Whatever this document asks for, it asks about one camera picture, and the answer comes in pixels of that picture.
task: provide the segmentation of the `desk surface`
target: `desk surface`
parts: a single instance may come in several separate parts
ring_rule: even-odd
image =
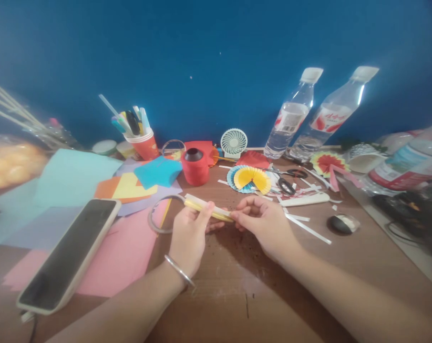
[[[290,162],[278,160],[275,165],[286,170]],[[231,210],[245,195],[217,182],[225,180],[226,174],[227,169],[216,166],[210,170],[210,181],[197,188],[189,186],[182,174],[178,181],[184,193]],[[332,233],[326,225],[327,218],[336,214],[331,203],[289,208],[292,214],[310,217],[308,225],[332,240],[332,245],[327,245],[291,224],[305,249],[432,316],[431,282],[346,190],[330,195],[344,200],[338,204],[338,212],[357,218],[361,228],[351,236]],[[172,222],[176,210],[171,207],[165,225]],[[149,270],[163,261],[170,238],[161,235],[157,239]],[[22,324],[15,307],[18,293],[1,286],[3,276],[26,253],[26,249],[0,246],[0,342],[26,342],[31,333],[31,323]],[[252,234],[239,233],[232,225],[206,236],[195,283],[198,290],[194,297],[189,291],[179,295],[148,342],[354,342],[300,283],[263,254]],[[39,317],[35,342],[47,340],[105,300],[74,295],[61,311]]]

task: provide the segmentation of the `blue wall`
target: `blue wall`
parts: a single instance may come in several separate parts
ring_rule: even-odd
[[[263,146],[304,68],[319,105],[359,65],[381,70],[329,143],[431,125],[432,0],[0,1],[0,85],[87,146],[122,139],[99,93],[144,106],[159,145],[238,127]]]

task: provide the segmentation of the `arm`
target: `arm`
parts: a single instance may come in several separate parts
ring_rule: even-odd
[[[185,207],[175,217],[169,255],[192,278],[205,249],[205,231],[221,228],[209,224],[214,203],[197,212]],[[143,342],[186,282],[167,262],[89,312],[49,342]]]
[[[231,216],[359,342],[432,342],[432,319],[306,252],[278,204],[247,197]]]

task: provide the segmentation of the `white fan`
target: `white fan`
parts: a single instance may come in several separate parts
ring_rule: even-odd
[[[224,157],[239,159],[248,145],[248,138],[240,129],[229,129],[221,137],[221,148]]]

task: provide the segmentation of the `hand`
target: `hand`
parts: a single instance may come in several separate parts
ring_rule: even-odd
[[[289,252],[301,250],[278,203],[251,195],[244,198],[230,216],[240,231],[251,231],[266,255],[280,265],[284,265]]]
[[[198,213],[185,206],[173,222],[169,255],[190,278],[200,266],[205,250],[205,233],[224,226],[224,222],[209,222],[214,207],[214,202],[208,202],[206,208]]]

